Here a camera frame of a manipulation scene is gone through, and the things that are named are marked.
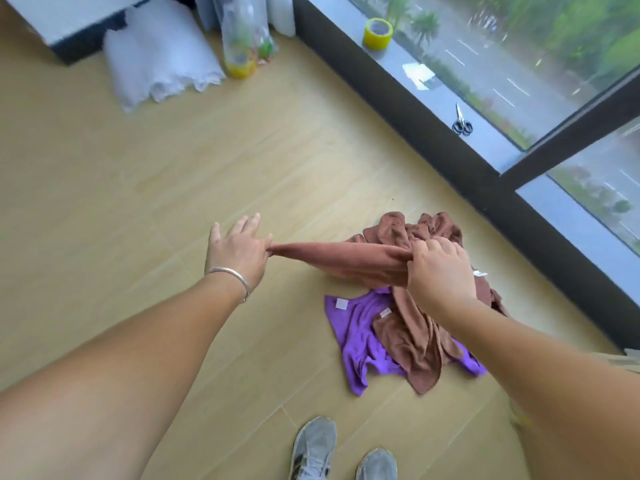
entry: person's right arm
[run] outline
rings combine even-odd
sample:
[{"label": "person's right arm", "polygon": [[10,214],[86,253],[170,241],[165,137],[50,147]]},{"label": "person's right arm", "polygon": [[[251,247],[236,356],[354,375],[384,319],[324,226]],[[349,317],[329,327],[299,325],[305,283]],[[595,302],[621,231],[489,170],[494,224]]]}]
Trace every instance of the person's right arm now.
[{"label": "person's right arm", "polygon": [[534,425],[594,477],[640,478],[640,379],[509,319],[476,299],[466,251],[436,238],[413,244],[409,291],[463,343]]}]

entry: bangle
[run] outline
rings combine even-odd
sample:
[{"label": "bangle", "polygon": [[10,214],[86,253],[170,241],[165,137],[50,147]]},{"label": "bangle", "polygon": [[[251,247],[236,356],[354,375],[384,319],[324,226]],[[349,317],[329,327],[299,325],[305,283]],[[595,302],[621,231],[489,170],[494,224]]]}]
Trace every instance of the bangle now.
[{"label": "bangle", "polygon": [[207,271],[207,274],[217,273],[219,271],[222,273],[233,274],[244,285],[244,291],[246,292],[246,294],[244,295],[244,300],[242,300],[242,302],[244,303],[246,299],[249,298],[249,295],[251,295],[251,287],[249,286],[249,283],[247,283],[246,280],[242,277],[242,274],[238,273],[234,269],[231,269],[230,267],[212,267]]}]

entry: purple shirt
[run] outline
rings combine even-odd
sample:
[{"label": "purple shirt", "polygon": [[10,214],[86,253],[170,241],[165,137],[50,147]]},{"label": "purple shirt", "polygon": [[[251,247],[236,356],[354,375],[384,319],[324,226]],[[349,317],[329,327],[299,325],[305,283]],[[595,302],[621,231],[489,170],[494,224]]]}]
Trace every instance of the purple shirt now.
[{"label": "purple shirt", "polygon": [[[388,287],[371,290],[366,295],[349,300],[337,296],[324,297],[324,311],[342,351],[349,388],[356,395],[362,395],[368,386],[367,368],[370,365],[379,374],[406,377],[403,368],[388,354],[372,327],[373,320],[393,303],[394,298]],[[346,306],[346,309],[342,310],[337,305]],[[484,366],[462,344],[456,343],[463,352],[460,364],[474,376],[484,374]]]}]

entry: shoe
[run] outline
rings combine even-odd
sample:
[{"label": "shoe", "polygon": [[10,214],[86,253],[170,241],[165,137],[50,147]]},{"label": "shoe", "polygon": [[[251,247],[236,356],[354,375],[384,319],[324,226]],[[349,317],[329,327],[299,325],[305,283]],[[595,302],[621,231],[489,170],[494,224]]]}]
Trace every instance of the shoe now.
[{"label": "shoe", "polygon": [[384,448],[371,450],[358,465],[356,480],[398,480],[396,459]]},{"label": "shoe", "polygon": [[290,480],[326,480],[338,431],[329,418],[318,416],[304,425],[293,443]]}]

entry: clothing tag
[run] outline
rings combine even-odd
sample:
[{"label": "clothing tag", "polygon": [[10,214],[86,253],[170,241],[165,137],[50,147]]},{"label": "clothing tag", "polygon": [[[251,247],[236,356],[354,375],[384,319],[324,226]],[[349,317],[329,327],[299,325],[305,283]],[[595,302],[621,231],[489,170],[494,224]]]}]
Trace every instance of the clothing tag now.
[{"label": "clothing tag", "polygon": [[346,310],[349,305],[349,300],[344,298],[338,298],[335,300],[335,307],[340,310]]}]

